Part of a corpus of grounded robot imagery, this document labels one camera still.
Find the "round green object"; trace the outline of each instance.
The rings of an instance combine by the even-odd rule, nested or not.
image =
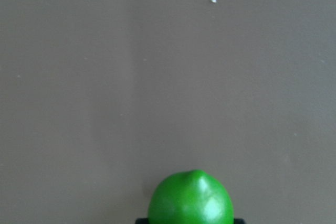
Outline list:
[[[223,185],[202,170],[176,173],[156,188],[148,209],[150,224],[233,224]]]

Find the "gray background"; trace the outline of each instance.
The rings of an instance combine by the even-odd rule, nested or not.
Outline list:
[[[1,0],[0,223],[145,217],[217,177],[248,224],[336,221],[336,0]]]

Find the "black object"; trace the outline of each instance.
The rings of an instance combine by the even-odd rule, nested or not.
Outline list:
[[[135,224],[149,224],[147,218],[136,219]],[[243,219],[234,219],[233,224],[245,224]]]

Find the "brown surface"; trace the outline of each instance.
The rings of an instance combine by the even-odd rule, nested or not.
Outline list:
[[[0,223],[133,224],[192,168],[248,224],[336,222],[336,0],[1,0],[0,18]]]

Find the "green object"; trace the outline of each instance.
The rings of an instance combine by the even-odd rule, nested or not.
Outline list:
[[[148,209],[150,224],[233,224],[223,185],[202,170],[176,173],[156,188]]]

